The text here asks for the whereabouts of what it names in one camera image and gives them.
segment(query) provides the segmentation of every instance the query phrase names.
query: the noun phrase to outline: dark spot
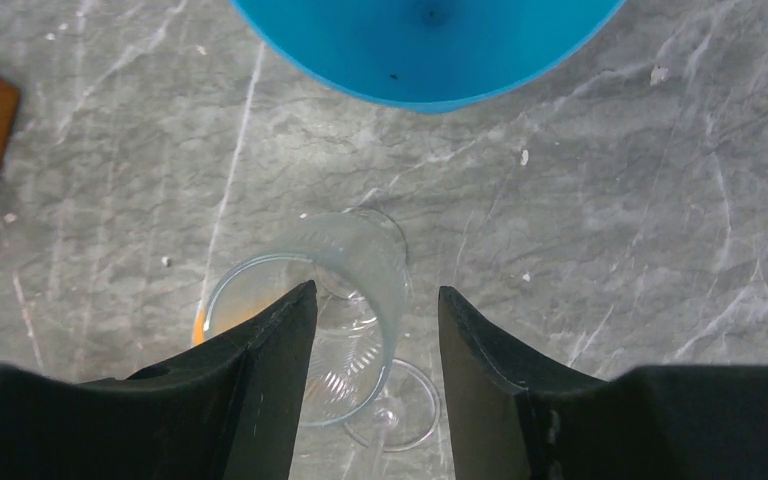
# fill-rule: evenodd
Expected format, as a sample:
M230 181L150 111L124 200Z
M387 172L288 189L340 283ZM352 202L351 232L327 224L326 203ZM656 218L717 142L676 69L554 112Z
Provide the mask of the dark spot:
M166 365L149 365L128 377L128 380L146 380L149 378L162 377L170 371L172 370Z

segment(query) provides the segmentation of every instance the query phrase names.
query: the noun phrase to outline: clear glass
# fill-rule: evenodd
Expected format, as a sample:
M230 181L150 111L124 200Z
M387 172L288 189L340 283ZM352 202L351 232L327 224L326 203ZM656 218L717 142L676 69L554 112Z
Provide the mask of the clear glass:
M389 374L408 308L404 238L381 213L317 215L269 242L214 289L205 340L315 280L319 314L300 425L343 421L372 401Z

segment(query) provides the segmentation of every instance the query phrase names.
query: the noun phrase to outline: debris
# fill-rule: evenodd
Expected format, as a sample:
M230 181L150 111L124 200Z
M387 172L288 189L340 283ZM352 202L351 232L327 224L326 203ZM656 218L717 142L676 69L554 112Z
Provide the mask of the debris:
M670 73L670 69L667 67L662 67L655 64L655 67L652 69L652 74L649 75L649 86L654 87L655 85L658 85L659 83L663 82L667 79L667 74Z

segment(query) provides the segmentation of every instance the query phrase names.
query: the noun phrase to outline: marble floor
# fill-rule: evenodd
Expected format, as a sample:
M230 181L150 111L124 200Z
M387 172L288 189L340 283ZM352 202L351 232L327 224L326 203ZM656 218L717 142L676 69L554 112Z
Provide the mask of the marble floor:
M768 363L768 1L628 0L541 79L440 116L322 87L225 0L0 2L0 74L24 92L1 361L125 376L187 348L253 247L366 205L410 248L398 355L441 389L439 285L602 378ZM386 478L454 478L447 431ZM344 477L333 437L300 434L293 478Z

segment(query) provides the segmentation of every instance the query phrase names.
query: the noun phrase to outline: blue plastic container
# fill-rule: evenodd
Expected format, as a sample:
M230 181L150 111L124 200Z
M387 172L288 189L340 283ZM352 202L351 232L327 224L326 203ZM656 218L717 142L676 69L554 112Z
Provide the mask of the blue plastic container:
M323 83L422 113L513 90L570 56L623 0L232 0Z

